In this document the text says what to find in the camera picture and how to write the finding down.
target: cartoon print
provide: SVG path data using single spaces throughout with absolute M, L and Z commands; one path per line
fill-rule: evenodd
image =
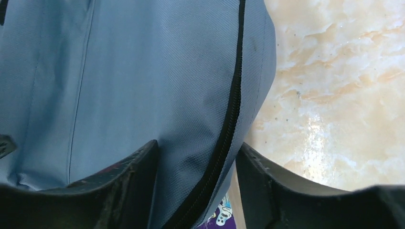
M 216 219 L 216 225 L 223 226 L 225 222 L 232 217 L 231 202 L 229 201 L 228 193 L 222 199 L 222 203 L 218 206 L 219 214 Z
M 213 219 L 213 218 L 215 218 L 216 217 L 216 213 L 214 212 L 209 218 L 208 218 L 208 221 L 210 221 L 211 219 Z

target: backpack seam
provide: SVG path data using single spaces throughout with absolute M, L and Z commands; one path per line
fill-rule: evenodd
M 38 73 L 38 65 L 39 65 L 39 60 L 41 58 L 41 47 L 42 47 L 42 35 L 43 35 L 43 18 L 44 18 L 44 14 L 45 14 L 45 10 L 42 11 L 41 13 L 41 31 L 39 33 L 39 43 L 38 43 L 38 57 L 36 60 L 36 64 L 35 64 L 35 69 L 34 69 L 34 77 L 33 77 L 33 81 L 32 81 L 32 89 L 31 89 L 31 101 L 30 101 L 30 109 L 28 111 L 28 120 L 27 120 L 27 126 L 25 129 L 25 134 L 24 134 L 24 141 L 22 144 L 22 148 L 21 151 L 19 152 L 19 154 L 17 155 L 16 158 L 16 164 L 18 166 L 18 168 L 15 168 L 14 170 L 14 174 L 16 175 L 17 178 L 17 185 L 20 184 L 20 172 L 21 172 L 21 155 L 24 153 L 25 151 L 25 147 L 26 147 L 26 143 L 27 143 L 27 138 L 28 138 L 28 132 L 30 129 L 30 123 L 31 123 L 31 113 L 32 113 L 32 104 L 34 101 L 34 94 L 35 94 L 35 85 L 36 85 L 36 79 L 37 79 L 37 73 Z
M 71 164 L 72 164 L 72 149 L 73 149 L 73 139 L 75 135 L 75 127 L 76 127 L 76 120 L 77 120 L 77 110 L 79 107 L 79 101 L 80 101 L 80 93 L 82 89 L 82 82 L 83 82 L 83 75 L 85 71 L 85 63 L 86 63 L 86 55 L 87 55 L 87 49 L 89 45 L 89 38 L 90 38 L 90 33 L 91 33 L 91 27 L 93 24 L 93 17 L 94 17 L 94 8 L 95 8 L 95 1 L 91 1 L 91 6 L 90 6 L 90 11 L 91 14 L 89 15 L 88 23 L 87 23 L 87 34 L 85 36 L 85 39 L 83 41 L 83 54 L 82 54 L 82 66 L 80 69 L 80 78 L 77 83 L 77 95 L 76 95 L 76 103 L 75 103 L 75 116 L 73 119 L 73 125 L 71 127 L 70 131 L 70 139 L 69 139 L 69 146 L 68 146 L 68 155 L 67 155 L 67 162 L 66 162 L 66 182 L 67 184 L 70 184 L 70 170 L 71 170 Z

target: beige marble surface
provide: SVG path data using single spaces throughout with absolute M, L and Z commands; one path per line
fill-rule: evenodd
M 247 142 L 345 190 L 405 184 L 405 0 L 265 0 L 277 75 Z

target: purple printed item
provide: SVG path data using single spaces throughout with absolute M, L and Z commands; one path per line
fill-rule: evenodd
M 207 222 L 197 229 L 236 229 L 235 219 L 232 214 L 231 202 L 228 194 L 222 199 L 216 211 Z

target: stitching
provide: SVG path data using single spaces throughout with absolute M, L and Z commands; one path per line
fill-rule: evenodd
M 85 37 L 84 41 L 83 41 L 83 54 L 82 54 L 82 68 L 81 68 L 81 76 L 80 76 L 80 80 L 78 82 L 77 85 L 77 98 L 76 98 L 76 108 L 75 108 L 75 116 L 73 119 L 73 126 L 71 129 L 71 134 L 70 134 L 70 141 L 69 141 L 69 146 L 68 146 L 68 160 L 66 162 L 66 182 L 67 184 L 70 184 L 70 169 L 71 169 L 71 164 L 72 164 L 72 148 L 73 148 L 73 138 L 75 135 L 75 127 L 76 127 L 76 120 L 77 120 L 77 110 L 79 107 L 79 100 L 80 100 L 80 93 L 82 90 L 82 82 L 83 82 L 83 75 L 85 72 L 85 63 L 86 63 L 86 55 L 87 55 L 87 48 L 88 48 L 88 44 L 89 44 L 89 38 L 90 38 L 90 33 L 91 33 L 91 26 L 93 23 L 93 16 L 94 16 L 94 8 L 95 8 L 95 1 L 92 1 L 93 5 L 91 6 L 91 16 L 89 17 L 89 22 L 88 22 L 88 26 L 87 26 L 87 30 L 88 30 L 88 34 Z
M 263 59 L 264 59 L 264 55 L 265 55 L 266 24 L 267 24 L 267 15 L 265 14 L 265 24 L 264 24 L 264 29 L 263 29 L 263 44 L 262 44 L 262 47 L 263 47 L 263 49 L 262 49 L 262 63 L 261 63 L 261 66 L 260 66 L 259 85 L 258 85 L 258 87 L 257 87 L 255 109 L 253 110 L 252 118 L 250 119 L 250 124 L 253 123 L 253 117 L 255 116 L 255 113 L 256 113 L 257 99 L 259 98 L 260 85 L 261 85 L 261 82 L 262 82 Z
M 32 82 L 32 90 L 31 90 L 31 101 L 30 101 L 30 109 L 28 111 L 28 122 L 27 122 L 27 127 L 25 130 L 25 135 L 24 135 L 24 143 L 22 144 L 22 148 L 20 153 L 18 154 L 18 157 L 16 159 L 16 167 L 17 169 L 14 171 L 14 174 L 16 175 L 17 178 L 17 185 L 20 184 L 20 176 L 19 173 L 21 172 L 21 155 L 24 153 L 25 151 L 25 147 L 26 147 L 26 142 L 27 142 L 27 137 L 28 137 L 28 132 L 29 132 L 29 128 L 30 128 L 30 123 L 31 123 L 31 112 L 32 112 L 32 104 L 34 102 L 34 94 L 35 94 L 35 85 L 36 85 L 36 78 L 37 78 L 37 73 L 38 73 L 38 65 L 39 65 L 39 59 L 41 58 L 41 47 L 42 47 L 42 35 L 43 35 L 43 18 L 44 18 L 44 14 L 46 12 L 46 10 L 44 10 L 44 8 L 46 7 L 46 5 L 42 6 L 42 14 L 41 14 L 41 31 L 39 33 L 39 44 L 38 44 L 38 58 L 37 58 L 37 62 L 35 64 L 35 70 L 34 70 L 34 80 Z

